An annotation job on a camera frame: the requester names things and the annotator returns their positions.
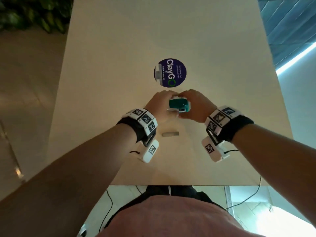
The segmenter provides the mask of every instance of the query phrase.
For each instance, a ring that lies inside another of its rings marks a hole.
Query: circular sticker
[[[164,87],[177,87],[184,82],[185,77],[186,68],[177,59],[164,59],[154,69],[155,80]]]

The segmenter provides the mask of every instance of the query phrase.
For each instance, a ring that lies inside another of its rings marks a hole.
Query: right hand
[[[217,109],[217,106],[199,91],[190,89],[181,92],[179,96],[186,97],[187,100],[191,102],[191,110],[189,112],[180,113],[179,118],[204,123],[206,118]]]

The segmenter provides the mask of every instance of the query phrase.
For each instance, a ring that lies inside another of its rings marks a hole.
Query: black cable
[[[111,208],[109,209],[109,211],[107,212],[106,216],[105,216],[104,219],[102,220],[102,223],[101,223],[100,228],[99,228],[99,233],[100,233],[100,231],[101,231],[101,227],[102,227],[103,222],[105,221],[105,218],[107,217],[107,215],[109,214],[109,212],[111,211],[112,206],[113,206],[113,201],[112,201],[112,199],[111,199],[111,197],[110,197],[110,195],[109,195],[109,191],[106,190],[106,193],[107,193],[108,197],[109,197],[110,200],[111,200]]]
[[[238,206],[238,205],[240,205],[240,204],[242,204],[242,203],[245,203],[247,200],[249,200],[252,196],[254,196],[255,194],[257,194],[258,193],[258,191],[259,191],[259,189],[260,189],[260,186],[261,186],[261,179],[262,179],[262,177],[260,176],[260,181],[259,181],[259,186],[258,186],[258,189],[257,189],[257,191],[253,194],[253,195],[251,195],[251,196],[249,196],[247,199],[245,199],[243,202],[240,202],[239,204],[235,204],[235,205],[233,205],[233,206],[231,206],[231,207],[228,207],[228,208],[226,208],[225,210],[228,210],[228,209],[230,209],[230,208],[232,208],[232,207],[235,207],[235,206]]]
[[[139,188],[137,187],[137,185],[135,185],[136,186],[136,188],[138,189],[138,191],[140,192],[140,194],[142,194],[142,192],[139,190]]]
[[[232,152],[232,151],[239,151],[239,150],[228,150],[228,151],[224,151],[224,154],[228,153],[228,152]]]

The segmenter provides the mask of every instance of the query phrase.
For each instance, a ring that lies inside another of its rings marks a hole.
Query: white table
[[[167,89],[153,77],[166,58],[187,69],[185,81],[170,89],[196,89],[292,137],[257,0],[75,0],[47,163]],[[162,137],[165,131],[180,136]],[[259,183],[239,152],[212,162],[201,145],[205,136],[204,125],[189,120],[159,126],[152,161],[131,156],[112,184]]]

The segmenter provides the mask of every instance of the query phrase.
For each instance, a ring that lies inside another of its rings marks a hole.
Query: person
[[[178,93],[173,91],[156,93],[145,109],[158,123],[174,118],[177,113],[167,108],[175,95]],[[191,110],[180,118],[204,123],[217,109],[198,91],[184,91],[179,96],[191,102]],[[136,140],[134,129],[119,123],[51,163],[0,202],[1,235],[76,236]],[[231,142],[274,189],[316,225],[315,149],[251,123],[239,129]],[[99,236],[257,236],[191,187],[174,188],[174,195],[157,186],[148,187],[149,192],[158,194],[148,194],[119,211]]]

